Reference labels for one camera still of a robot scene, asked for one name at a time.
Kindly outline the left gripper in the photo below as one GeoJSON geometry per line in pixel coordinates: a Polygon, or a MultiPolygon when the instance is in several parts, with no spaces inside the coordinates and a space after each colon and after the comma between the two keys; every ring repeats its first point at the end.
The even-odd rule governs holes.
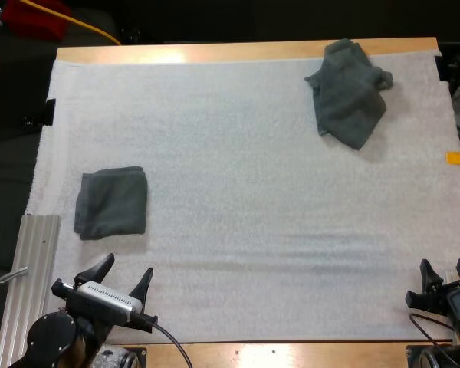
{"type": "Polygon", "coordinates": [[[102,285],[113,266],[115,257],[109,253],[93,267],[80,272],[74,278],[74,286],[57,279],[51,290],[66,302],[66,308],[81,317],[92,318],[110,326],[134,330],[147,328],[151,333],[158,317],[144,313],[146,296],[153,277],[153,268],[148,268],[129,294],[102,285]]]}

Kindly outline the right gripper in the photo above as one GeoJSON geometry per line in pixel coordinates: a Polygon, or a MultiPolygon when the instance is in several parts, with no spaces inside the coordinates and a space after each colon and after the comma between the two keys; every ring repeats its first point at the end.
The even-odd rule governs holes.
{"type": "MultiPolygon", "coordinates": [[[[452,319],[460,319],[460,281],[443,285],[443,279],[433,270],[430,262],[423,258],[419,270],[422,293],[407,291],[407,307],[452,319]]],[[[460,279],[460,259],[456,271],[460,279]]]]}

